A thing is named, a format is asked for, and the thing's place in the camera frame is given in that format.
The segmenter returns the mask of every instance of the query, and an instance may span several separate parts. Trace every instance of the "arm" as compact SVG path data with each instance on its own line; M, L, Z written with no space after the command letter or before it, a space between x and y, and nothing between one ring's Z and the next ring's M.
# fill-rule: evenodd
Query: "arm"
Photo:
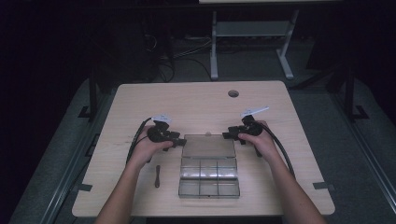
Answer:
M286 220L290 224L326 223L319 210L289 172L272 137L266 131L263 131L259 136L240 133L238 137L251 142L268 161Z
M137 141L147 136L148 128L144 128ZM128 223L140 170L156 151L171 147L172 144L172 142L153 143L147 137L137 144L119 182L108 197L95 223Z

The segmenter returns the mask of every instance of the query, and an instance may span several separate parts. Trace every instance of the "gray carpet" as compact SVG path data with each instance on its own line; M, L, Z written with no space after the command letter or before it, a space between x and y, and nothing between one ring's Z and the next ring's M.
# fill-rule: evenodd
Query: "gray carpet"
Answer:
M305 70L305 64L312 48L312 42L293 42L288 59L296 78L286 80L275 54L276 44L264 44L259 49L219 55L219 81L239 80L282 80L293 86L312 77L317 71ZM208 53L188 56L201 62L209 70ZM171 71L163 68L170 76ZM194 61L177 61L173 82L209 81L205 69ZM154 82L162 82L157 77ZM308 141L314 151L325 181L334 186L331 191L335 213L328 216L329 223L396 223L396 216L375 181L368 163L361 153L344 115L338 109L334 97L324 90L326 79L315 83L305 91L291 91L290 97L303 124ZM40 223L43 217L53 217L54 223L92 223L93 218L76 218L71 208L77 191L70 186L60 188L60 180L70 175L71 183L80 183L86 169L90 144L96 133L100 133L111 101L112 94L100 96L100 111L93 123L78 118L78 113L89 103L88 83L85 82L75 95L64 120L53 136L42 162L35 171L28 189L22 196L11 223ZM359 120L361 129L375 155L389 178L396 181L394 165L396 159L395 127L376 105L370 91L361 83L356 84L356 103L362 105L370 119ZM76 166L71 174L70 160L77 156ZM67 196L59 201L59 215L46 213L53 195ZM133 223L145 223L143 217Z

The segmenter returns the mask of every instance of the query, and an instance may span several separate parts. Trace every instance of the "metal frame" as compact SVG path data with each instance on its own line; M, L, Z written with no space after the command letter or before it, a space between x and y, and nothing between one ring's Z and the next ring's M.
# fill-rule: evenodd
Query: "metal frame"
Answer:
M99 121L98 117L105 116L108 111L105 110L103 105L108 105L111 101L109 96L103 95L99 101L99 106L97 110L97 116L93 117L93 122L87 122L84 133L81 136L78 145L73 152L73 155L68 163L64 175L62 176L58 186L52 193L52 198L47 206L40 223L54 223L56 221L57 213L62 209L62 205L66 200L67 192L73 187L73 179L78 173L78 162L86 154L87 148L92 147L92 137L97 135L97 130L101 130L104 125L104 120Z
M213 11L212 20L212 50L210 52L210 78L219 79L218 58L216 54L216 42L218 36L285 36L285 43L281 49L277 49L277 57L287 79L293 79L286 52L289 47L291 36L299 10L294 10L290 21L217 21L217 12Z

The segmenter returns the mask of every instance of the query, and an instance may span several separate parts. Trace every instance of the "transparent plastic box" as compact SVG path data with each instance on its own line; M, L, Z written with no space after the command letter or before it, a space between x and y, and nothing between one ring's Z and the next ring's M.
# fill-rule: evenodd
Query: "transparent plastic box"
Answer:
M186 135L180 165L180 198L238 198L233 140L221 135Z

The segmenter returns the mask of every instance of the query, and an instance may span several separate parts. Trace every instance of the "black device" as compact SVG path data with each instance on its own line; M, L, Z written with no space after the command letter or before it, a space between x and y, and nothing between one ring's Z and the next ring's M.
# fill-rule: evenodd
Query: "black device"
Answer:
M241 145L244 145L246 141L238 137L239 133L247 133L254 136L260 135L262 133L262 126L258 122L252 121L255 121L253 116L244 116L242 118L244 125L229 127L228 132L222 134L224 139L233 139L234 141L239 141ZM262 157L262 154L259 152L259 150L257 150L256 147L254 147L254 149L256 150L256 155L258 157Z
M140 124L139 129L137 130L136 134L134 135L134 140L132 141L131 147L129 148L128 156L126 159L126 162L131 158L132 153L134 152L134 148L136 145L145 137L137 141L137 138L139 135L142 133L143 128L145 127L146 123L151 120L151 118L148 118ZM165 142L165 141L171 141L173 142L172 147L177 147L177 146L185 146L187 143L186 139L180 139L180 133L176 132L170 132L167 131L169 128L169 124L163 121L158 121L154 120L155 126L151 127L148 129L148 139L152 142L159 143L159 142Z
M154 120L155 126L148 129L148 139L151 142L159 143L165 141L173 142L172 147L182 146L187 143L186 139L180 139L180 133L168 131L169 124L163 121Z

